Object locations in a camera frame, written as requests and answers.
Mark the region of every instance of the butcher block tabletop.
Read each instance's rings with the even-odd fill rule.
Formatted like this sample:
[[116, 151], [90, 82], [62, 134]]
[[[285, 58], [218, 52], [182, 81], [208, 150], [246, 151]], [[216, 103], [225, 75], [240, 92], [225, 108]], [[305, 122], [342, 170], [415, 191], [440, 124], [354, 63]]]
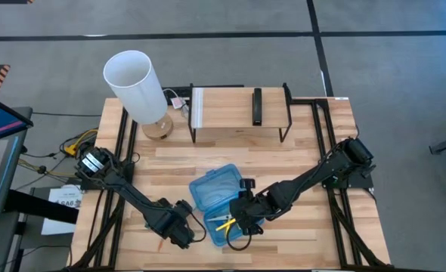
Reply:
[[[355, 137], [356, 127], [351, 104], [346, 99], [328, 98], [336, 140]], [[174, 122], [173, 132], [164, 140], [148, 139], [138, 128], [133, 184], [152, 200], [161, 197], [176, 203], [185, 199], [195, 207], [189, 183], [209, 170], [229, 163], [238, 167], [244, 178], [254, 178], [254, 192], [275, 181], [294, 179], [316, 166], [320, 159], [310, 106], [292, 105], [292, 128], [281, 143], [278, 131], [251, 128], [211, 128], [198, 132], [198, 141], [191, 142], [187, 119], [179, 111], [169, 109]], [[107, 99], [95, 145], [112, 152], [116, 147], [122, 104], [117, 98]], [[327, 137], [324, 115], [321, 125]], [[125, 132], [127, 146], [130, 125]], [[374, 200], [362, 189], [348, 190], [356, 231], [382, 261], [389, 263], [388, 251]], [[98, 192], [83, 196], [76, 231], [73, 235], [73, 259], [78, 260], [87, 249], [88, 235], [94, 216]], [[102, 197], [94, 236], [101, 225], [105, 196]], [[203, 214], [194, 214], [202, 221]], [[187, 218], [195, 231], [194, 239], [203, 230], [192, 217]], [[275, 221], [263, 224], [264, 234], [254, 236], [250, 247], [242, 252], [212, 244], [209, 236], [201, 243], [180, 249], [169, 240], [162, 240], [148, 230], [143, 215], [130, 204], [125, 205], [116, 269], [131, 270], [243, 270], [243, 269], [312, 269], [337, 268], [339, 259], [326, 191], [319, 185], [302, 193], [292, 210]], [[347, 262], [352, 263], [351, 246], [344, 229], [343, 239]], [[248, 237], [234, 241], [236, 247], [246, 244]], [[109, 260], [111, 234], [106, 239], [102, 265]]]

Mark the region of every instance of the blue plastic container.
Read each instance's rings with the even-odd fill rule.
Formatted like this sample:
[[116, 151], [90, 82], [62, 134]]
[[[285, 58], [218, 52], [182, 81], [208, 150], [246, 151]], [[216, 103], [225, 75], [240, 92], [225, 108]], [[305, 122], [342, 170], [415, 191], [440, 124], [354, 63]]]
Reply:
[[[213, 243], [217, 246], [226, 245], [225, 229], [216, 231], [216, 228], [226, 221], [208, 221], [222, 215], [230, 214], [230, 200], [238, 197], [241, 175], [235, 165], [225, 165], [219, 169], [211, 170], [201, 178], [190, 183], [190, 192], [193, 195], [197, 208], [204, 212], [203, 223], [208, 230]], [[230, 241], [242, 236], [241, 229], [234, 225], [230, 232]]]

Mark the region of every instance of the yellow scissors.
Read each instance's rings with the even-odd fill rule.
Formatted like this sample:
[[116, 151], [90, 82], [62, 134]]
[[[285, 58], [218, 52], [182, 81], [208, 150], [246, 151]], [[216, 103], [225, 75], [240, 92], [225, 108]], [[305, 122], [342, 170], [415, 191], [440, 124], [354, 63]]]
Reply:
[[228, 235], [228, 231], [230, 230], [230, 226], [236, 222], [235, 218], [233, 218], [231, 215], [223, 215], [223, 216], [218, 216], [215, 218], [211, 218], [208, 221], [224, 221], [227, 220], [226, 223], [224, 223], [223, 225], [219, 226], [216, 228], [216, 231], [220, 231], [223, 228], [225, 228], [225, 236]]

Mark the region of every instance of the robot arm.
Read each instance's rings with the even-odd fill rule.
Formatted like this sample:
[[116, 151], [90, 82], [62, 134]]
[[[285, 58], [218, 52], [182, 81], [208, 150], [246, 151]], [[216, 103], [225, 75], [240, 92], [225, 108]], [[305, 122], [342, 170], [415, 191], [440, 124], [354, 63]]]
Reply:
[[132, 186], [123, 175], [126, 162], [119, 162], [105, 148], [94, 148], [76, 166], [76, 176], [89, 179], [100, 187], [112, 189], [125, 201], [139, 210], [147, 222], [147, 227], [163, 239], [187, 249], [194, 241], [194, 232], [187, 227], [186, 217], [192, 212], [190, 204], [184, 200], [172, 206], [165, 198], [150, 201]]
[[230, 213], [244, 235], [261, 234], [257, 222], [262, 218], [273, 221], [292, 208], [300, 194], [314, 185], [345, 181], [349, 175], [368, 175], [373, 170], [373, 155], [358, 139], [346, 139], [338, 143], [313, 169], [291, 181], [276, 182], [253, 195], [255, 181], [243, 179], [240, 186], [246, 191], [230, 201]]

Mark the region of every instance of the wooden lamp base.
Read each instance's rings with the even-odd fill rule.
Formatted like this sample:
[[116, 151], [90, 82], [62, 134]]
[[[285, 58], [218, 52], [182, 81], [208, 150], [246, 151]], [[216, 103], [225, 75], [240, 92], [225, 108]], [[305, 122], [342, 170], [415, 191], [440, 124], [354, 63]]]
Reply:
[[172, 119], [168, 114], [165, 114], [159, 121], [142, 125], [143, 133], [151, 140], [166, 139], [172, 132], [173, 124]]

